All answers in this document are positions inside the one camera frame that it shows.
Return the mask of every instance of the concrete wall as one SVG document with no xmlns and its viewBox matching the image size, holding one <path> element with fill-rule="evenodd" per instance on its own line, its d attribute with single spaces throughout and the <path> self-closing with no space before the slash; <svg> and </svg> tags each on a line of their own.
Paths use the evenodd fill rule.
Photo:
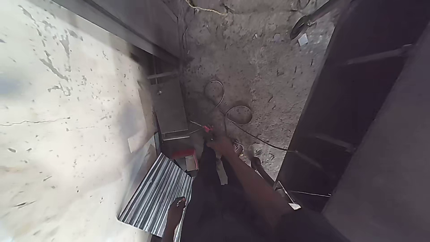
<svg viewBox="0 0 430 242">
<path fill-rule="evenodd" d="M 125 41 L 51 1 L 1 2 L 0 241 L 148 238 L 116 220 L 132 158 L 154 155 L 141 69 Z"/>
</svg>

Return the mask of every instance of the corrugated metal sheet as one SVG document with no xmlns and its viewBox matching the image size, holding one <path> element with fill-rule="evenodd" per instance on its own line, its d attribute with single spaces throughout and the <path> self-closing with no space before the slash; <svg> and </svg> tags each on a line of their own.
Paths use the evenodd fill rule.
<svg viewBox="0 0 430 242">
<path fill-rule="evenodd" d="M 162 237 L 170 204 L 181 196 L 186 197 L 187 201 L 191 199 L 192 181 L 192 177 L 160 154 L 118 220 Z M 181 228 L 182 221 L 175 241 L 180 239 Z"/>
</svg>

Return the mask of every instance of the dirt floor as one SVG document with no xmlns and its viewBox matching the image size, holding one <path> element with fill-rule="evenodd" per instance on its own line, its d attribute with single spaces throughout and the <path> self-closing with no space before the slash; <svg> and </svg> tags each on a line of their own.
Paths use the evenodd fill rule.
<svg viewBox="0 0 430 242">
<path fill-rule="evenodd" d="M 289 32 L 303 15 L 324 4 L 322 0 L 194 0 L 193 5 L 215 9 L 195 11 L 177 0 L 184 58 L 181 74 L 188 118 L 224 130 L 225 113 L 237 105 L 251 109 L 252 120 L 241 127 L 275 146 L 287 148 L 334 29 L 333 14 L 307 30 L 308 43 L 299 46 Z M 250 113 L 239 114 L 246 123 Z M 262 161 L 276 178 L 285 151 L 277 150 L 244 133 L 227 121 L 227 133 Z"/>
</svg>

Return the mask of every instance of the person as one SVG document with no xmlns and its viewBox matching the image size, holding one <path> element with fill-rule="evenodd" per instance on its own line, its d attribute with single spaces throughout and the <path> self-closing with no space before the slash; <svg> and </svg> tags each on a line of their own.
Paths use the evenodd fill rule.
<svg viewBox="0 0 430 242">
<path fill-rule="evenodd" d="M 228 184 L 221 185 L 215 151 L 222 155 Z M 172 242 L 186 199 L 171 204 L 163 242 Z M 192 198 L 185 211 L 183 242 L 211 241 L 347 241 L 325 218 L 288 202 L 235 153 L 231 141 L 220 137 L 205 143 Z"/>
</svg>

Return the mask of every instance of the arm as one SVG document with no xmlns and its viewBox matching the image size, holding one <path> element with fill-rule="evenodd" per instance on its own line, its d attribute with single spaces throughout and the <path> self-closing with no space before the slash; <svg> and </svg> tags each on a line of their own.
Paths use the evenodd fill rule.
<svg viewBox="0 0 430 242">
<path fill-rule="evenodd" d="M 208 143 L 208 146 L 220 152 L 227 159 L 250 202 L 272 228 L 277 225 L 282 215 L 293 211 L 281 195 L 276 193 L 261 176 L 235 154 L 233 145 L 227 137 Z"/>
<path fill-rule="evenodd" d="M 175 229 L 181 221 L 182 213 L 184 212 L 185 202 L 185 197 L 179 197 L 176 198 L 170 205 L 169 213 L 167 214 L 167 223 L 161 242 L 173 242 Z"/>
</svg>

